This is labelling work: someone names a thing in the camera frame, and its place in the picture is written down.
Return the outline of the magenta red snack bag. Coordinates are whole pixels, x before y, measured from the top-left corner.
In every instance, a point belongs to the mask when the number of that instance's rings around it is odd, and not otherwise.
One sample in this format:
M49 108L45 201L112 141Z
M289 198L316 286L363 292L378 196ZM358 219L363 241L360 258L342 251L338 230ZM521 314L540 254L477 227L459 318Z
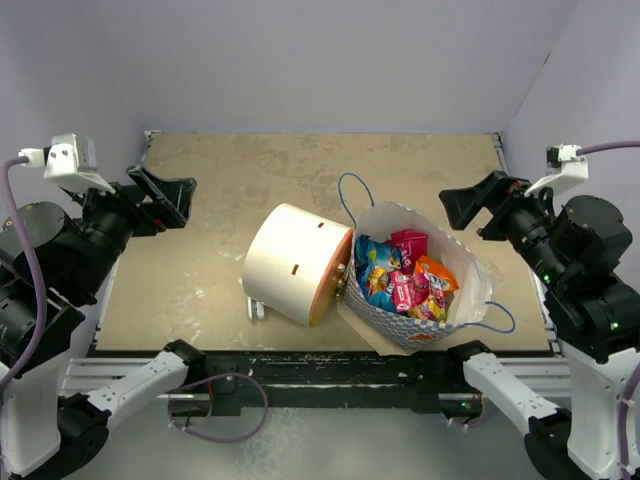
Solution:
M416 261L428 252L428 235L424 232L405 229L391 234L391 244L401 255L403 273L413 272Z

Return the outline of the orange snack bag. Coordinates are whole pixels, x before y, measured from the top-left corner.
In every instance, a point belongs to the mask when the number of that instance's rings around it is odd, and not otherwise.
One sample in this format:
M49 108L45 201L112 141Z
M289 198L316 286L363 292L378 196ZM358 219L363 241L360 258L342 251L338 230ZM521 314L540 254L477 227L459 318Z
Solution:
M429 279L433 286L437 286L445 296L459 289L456 277L437 260L422 255L414 265L414 273L422 274Z

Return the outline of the blue snack bag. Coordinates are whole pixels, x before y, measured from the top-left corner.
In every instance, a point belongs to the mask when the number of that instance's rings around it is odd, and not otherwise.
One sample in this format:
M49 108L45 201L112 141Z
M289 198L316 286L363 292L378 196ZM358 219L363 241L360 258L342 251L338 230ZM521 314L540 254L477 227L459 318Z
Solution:
M365 300L373 307L396 313L391 273L401 268L399 250L388 242L361 235L355 242L354 261L356 281Z

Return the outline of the blue checkered paper bag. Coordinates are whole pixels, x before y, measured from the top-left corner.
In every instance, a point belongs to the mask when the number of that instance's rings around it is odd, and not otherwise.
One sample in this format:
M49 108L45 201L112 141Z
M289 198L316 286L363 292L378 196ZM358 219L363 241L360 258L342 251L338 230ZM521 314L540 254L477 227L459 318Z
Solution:
M412 353L462 329L485 328L495 306L487 267L416 210L371 200L350 217L344 302L392 346Z

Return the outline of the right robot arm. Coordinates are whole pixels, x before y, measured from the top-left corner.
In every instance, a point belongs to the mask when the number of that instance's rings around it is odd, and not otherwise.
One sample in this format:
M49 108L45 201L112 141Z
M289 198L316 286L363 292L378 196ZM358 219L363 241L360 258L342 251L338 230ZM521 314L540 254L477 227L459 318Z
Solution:
M501 171L439 197L455 230L489 211L480 237L510 243L541 281L569 368L571 405L538 395L478 341L453 349L446 383L483 393L519 430L547 479L637 478L639 295L615 272L633 240L620 210L590 195L556 209L548 181L536 186Z

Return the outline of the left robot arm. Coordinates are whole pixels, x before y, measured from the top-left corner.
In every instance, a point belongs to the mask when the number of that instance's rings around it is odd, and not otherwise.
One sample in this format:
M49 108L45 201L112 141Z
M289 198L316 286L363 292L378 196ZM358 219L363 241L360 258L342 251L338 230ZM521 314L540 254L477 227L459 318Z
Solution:
M1 227L1 459L12 479L62 479L88 464L110 433L157 396L194 392L206 357L182 340L111 384L64 395L61 376L83 308L134 237L184 227L196 181L163 180L141 166L130 183L74 194L73 219L38 202Z

